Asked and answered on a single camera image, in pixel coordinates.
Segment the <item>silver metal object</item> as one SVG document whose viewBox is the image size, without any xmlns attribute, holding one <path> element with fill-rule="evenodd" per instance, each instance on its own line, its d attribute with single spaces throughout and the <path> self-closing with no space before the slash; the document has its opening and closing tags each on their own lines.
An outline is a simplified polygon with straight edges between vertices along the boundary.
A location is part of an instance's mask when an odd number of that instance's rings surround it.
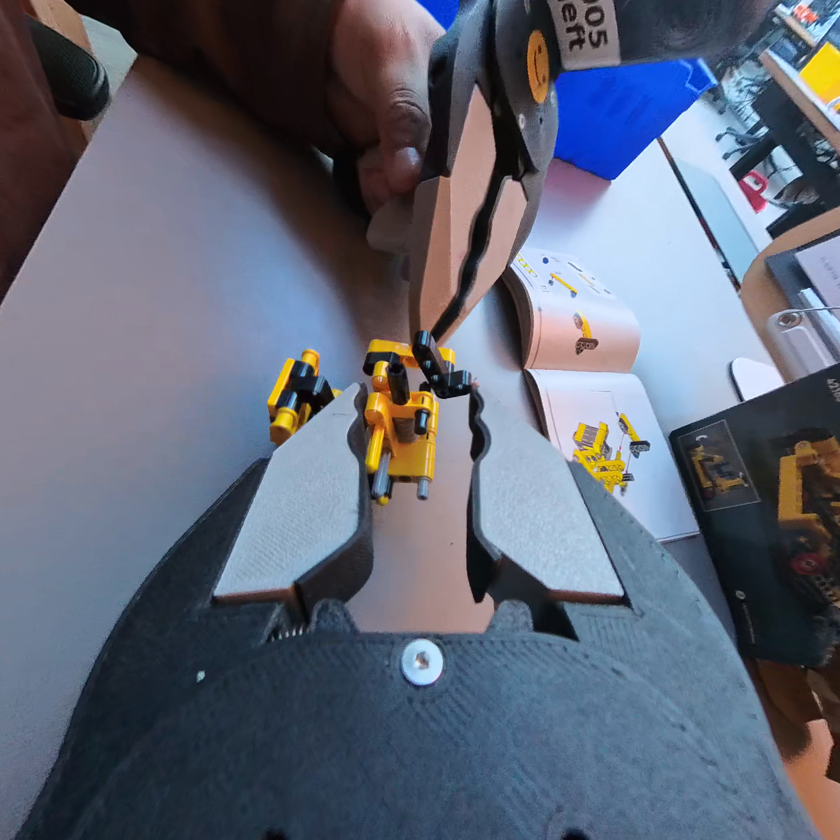
<svg viewBox="0 0 840 840">
<path fill-rule="evenodd" d="M 790 382 L 839 364 L 838 308 L 779 311 L 766 322 L 777 366 Z"/>
</svg>

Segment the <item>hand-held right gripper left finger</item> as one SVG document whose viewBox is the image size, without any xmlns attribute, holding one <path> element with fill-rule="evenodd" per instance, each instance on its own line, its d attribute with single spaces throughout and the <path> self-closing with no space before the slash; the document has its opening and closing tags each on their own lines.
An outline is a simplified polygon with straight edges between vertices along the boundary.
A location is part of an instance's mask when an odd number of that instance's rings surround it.
<svg viewBox="0 0 840 840">
<path fill-rule="evenodd" d="M 213 598 L 311 611 L 351 601 L 373 571 L 367 387 L 353 383 L 270 457 Z"/>
</svg>

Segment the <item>blue plastic bin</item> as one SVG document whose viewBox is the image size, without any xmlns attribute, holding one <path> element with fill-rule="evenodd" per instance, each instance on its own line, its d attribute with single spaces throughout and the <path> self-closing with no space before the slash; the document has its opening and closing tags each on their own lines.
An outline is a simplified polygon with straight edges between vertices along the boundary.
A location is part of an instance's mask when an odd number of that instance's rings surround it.
<svg viewBox="0 0 840 840">
<path fill-rule="evenodd" d="M 447 31 L 460 4 L 421 2 Z M 713 86 L 701 57 L 563 73 L 553 157 L 612 181 Z"/>
</svg>

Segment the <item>person's left hand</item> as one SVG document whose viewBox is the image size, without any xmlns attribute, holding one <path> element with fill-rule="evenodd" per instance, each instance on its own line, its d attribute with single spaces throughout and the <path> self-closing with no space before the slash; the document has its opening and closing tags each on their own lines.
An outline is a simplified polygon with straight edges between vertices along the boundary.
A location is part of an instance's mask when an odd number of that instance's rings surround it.
<svg viewBox="0 0 840 840">
<path fill-rule="evenodd" d="M 339 4 L 329 46 L 327 108 L 359 154 L 365 210 L 413 193 L 431 132 L 428 70 L 445 31 L 414 1 Z"/>
</svg>

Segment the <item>white rounded object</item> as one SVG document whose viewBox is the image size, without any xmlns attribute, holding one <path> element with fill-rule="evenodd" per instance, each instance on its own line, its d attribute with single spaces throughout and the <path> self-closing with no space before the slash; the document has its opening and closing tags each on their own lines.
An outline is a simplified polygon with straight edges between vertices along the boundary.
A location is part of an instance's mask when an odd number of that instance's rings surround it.
<svg viewBox="0 0 840 840">
<path fill-rule="evenodd" d="M 740 403 L 776 391 L 785 380 L 774 364 L 738 357 L 728 365 L 731 386 Z"/>
</svg>

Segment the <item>small yellow black lego assembly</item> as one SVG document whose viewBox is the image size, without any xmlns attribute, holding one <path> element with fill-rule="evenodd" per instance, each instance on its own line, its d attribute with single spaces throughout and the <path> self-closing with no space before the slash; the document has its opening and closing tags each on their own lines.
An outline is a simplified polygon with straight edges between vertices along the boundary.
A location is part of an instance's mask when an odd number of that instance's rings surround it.
<svg viewBox="0 0 840 840">
<path fill-rule="evenodd" d="M 304 350 L 283 364 L 269 398 L 269 439 L 279 447 L 323 408 L 341 395 L 320 374 L 320 355 Z"/>
</svg>

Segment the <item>person's brown clothing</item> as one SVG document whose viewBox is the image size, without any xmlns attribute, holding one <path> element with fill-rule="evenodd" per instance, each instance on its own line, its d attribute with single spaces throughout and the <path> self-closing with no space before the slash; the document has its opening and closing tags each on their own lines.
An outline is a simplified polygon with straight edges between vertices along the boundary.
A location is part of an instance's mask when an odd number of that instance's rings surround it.
<svg viewBox="0 0 840 840">
<path fill-rule="evenodd" d="M 17 1 L 1 2 L 1 296 L 6 296 L 78 156 Z"/>
</svg>

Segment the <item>round wooden table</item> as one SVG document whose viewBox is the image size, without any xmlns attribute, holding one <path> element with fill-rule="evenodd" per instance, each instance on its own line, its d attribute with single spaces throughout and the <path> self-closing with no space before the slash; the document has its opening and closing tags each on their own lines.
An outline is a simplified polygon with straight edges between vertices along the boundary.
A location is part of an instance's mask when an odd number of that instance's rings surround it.
<svg viewBox="0 0 840 840">
<path fill-rule="evenodd" d="M 782 288 L 767 269 L 765 261 L 783 251 L 807 246 L 819 238 L 838 232 L 838 229 L 838 207 L 793 227 L 759 253 L 743 278 L 739 293 L 741 303 L 784 383 L 793 382 L 795 376 L 782 354 L 775 349 L 767 324 L 771 315 L 788 307 Z"/>
</svg>

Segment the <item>lego instruction booklet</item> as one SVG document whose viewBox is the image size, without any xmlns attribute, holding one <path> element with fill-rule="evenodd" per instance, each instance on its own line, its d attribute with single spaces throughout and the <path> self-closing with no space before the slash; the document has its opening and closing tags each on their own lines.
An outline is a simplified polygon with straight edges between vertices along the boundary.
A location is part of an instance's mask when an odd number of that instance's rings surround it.
<svg viewBox="0 0 840 840">
<path fill-rule="evenodd" d="M 641 332 L 614 291 L 574 257 L 524 247 L 503 276 L 543 432 L 661 543 L 699 525 L 642 382 Z"/>
</svg>

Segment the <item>yellow box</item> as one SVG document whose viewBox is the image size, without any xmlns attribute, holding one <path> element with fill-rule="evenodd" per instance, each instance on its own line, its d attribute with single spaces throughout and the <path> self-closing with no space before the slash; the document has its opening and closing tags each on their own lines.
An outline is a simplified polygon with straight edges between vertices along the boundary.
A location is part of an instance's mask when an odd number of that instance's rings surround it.
<svg viewBox="0 0 840 840">
<path fill-rule="evenodd" d="M 825 42 L 800 70 L 800 78 L 827 109 L 839 111 L 839 49 L 834 44 Z"/>
</svg>

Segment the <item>black lego box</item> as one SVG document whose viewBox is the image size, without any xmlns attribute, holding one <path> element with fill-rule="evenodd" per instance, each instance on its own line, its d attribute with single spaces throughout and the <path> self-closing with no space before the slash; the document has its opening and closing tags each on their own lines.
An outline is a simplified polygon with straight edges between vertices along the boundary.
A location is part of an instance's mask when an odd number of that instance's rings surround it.
<svg viewBox="0 0 840 840">
<path fill-rule="evenodd" d="M 839 365 L 669 435 L 743 655 L 838 647 Z"/>
</svg>

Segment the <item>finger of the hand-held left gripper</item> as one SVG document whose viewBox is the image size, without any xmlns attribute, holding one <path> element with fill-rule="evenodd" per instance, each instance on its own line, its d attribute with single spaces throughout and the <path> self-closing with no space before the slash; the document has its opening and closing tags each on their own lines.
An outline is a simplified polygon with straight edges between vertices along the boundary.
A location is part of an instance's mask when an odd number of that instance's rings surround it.
<svg viewBox="0 0 840 840">
<path fill-rule="evenodd" d="M 454 325 L 446 313 L 458 303 L 460 278 L 471 249 L 496 163 L 490 106 L 479 86 L 470 93 L 449 175 L 421 182 L 414 195 L 409 250 L 411 331 L 430 332 L 443 344 Z"/>
<path fill-rule="evenodd" d="M 528 199 L 520 182 L 494 177 L 490 196 L 476 217 L 466 258 L 457 275 L 455 296 L 441 316 L 441 340 L 448 339 L 505 273 Z"/>
</svg>

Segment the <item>black office chair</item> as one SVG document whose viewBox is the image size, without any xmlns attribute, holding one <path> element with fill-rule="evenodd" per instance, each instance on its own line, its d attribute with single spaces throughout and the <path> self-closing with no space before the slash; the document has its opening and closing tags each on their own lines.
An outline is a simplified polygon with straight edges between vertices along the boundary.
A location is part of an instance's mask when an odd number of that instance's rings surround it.
<svg viewBox="0 0 840 840">
<path fill-rule="evenodd" d="M 750 130 L 741 131 L 737 127 L 729 126 L 715 136 L 715 142 L 717 144 L 722 143 L 724 140 L 730 142 L 730 146 L 721 152 L 721 158 L 724 161 L 729 161 L 733 157 L 741 156 L 747 150 L 753 148 L 760 140 L 760 136 Z"/>
</svg>

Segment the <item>black lego beam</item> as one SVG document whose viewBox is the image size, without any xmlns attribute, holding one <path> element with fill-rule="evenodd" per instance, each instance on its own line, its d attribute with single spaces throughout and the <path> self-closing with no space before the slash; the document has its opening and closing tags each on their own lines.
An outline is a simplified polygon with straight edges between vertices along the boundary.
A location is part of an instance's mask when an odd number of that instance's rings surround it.
<svg viewBox="0 0 840 840">
<path fill-rule="evenodd" d="M 457 371 L 455 362 L 444 358 L 431 332 L 421 330 L 415 333 L 412 352 L 418 369 L 438 400 L 458 398 L 470 393 L 471 373 Z"/>
</svg>

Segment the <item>person's left forearm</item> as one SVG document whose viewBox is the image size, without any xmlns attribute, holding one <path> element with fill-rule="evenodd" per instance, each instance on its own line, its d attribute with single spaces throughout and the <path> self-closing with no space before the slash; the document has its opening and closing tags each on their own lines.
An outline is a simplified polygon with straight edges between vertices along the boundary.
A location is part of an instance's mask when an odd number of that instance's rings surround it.
<svg viewBox="0 0 840 840">
<path fill-rule="evenodd" d="M 158 60 L 236 101 L 270 129 L 332 155 L 328 114 L 338 1 L 73 1 Z"/>
</svg>

